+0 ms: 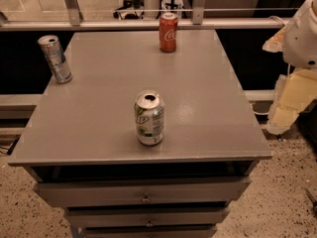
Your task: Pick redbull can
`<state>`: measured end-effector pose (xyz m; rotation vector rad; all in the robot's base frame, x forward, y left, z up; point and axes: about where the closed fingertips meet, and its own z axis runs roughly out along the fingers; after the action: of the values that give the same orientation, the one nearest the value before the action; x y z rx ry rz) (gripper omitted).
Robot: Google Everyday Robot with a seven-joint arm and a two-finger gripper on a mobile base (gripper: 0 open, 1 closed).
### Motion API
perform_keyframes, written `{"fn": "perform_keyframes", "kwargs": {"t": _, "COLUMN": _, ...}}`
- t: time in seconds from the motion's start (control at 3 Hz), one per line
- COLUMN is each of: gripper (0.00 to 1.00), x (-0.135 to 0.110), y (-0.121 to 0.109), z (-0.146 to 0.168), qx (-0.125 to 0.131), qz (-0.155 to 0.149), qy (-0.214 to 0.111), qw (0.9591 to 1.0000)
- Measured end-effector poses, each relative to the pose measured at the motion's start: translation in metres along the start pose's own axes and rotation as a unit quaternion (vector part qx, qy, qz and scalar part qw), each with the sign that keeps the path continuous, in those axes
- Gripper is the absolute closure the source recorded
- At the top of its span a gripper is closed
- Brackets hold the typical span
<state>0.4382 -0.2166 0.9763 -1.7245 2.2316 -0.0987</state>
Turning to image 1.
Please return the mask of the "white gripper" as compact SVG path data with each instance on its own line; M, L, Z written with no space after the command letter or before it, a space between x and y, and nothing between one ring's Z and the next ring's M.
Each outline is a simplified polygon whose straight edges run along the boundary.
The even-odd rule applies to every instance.
M266 129L280 135L289 130L299 114L317 98L317 0L306 0L286 28L264 43L263 50L283 51L283 59L296 66L291 75L279 77L268 111Z

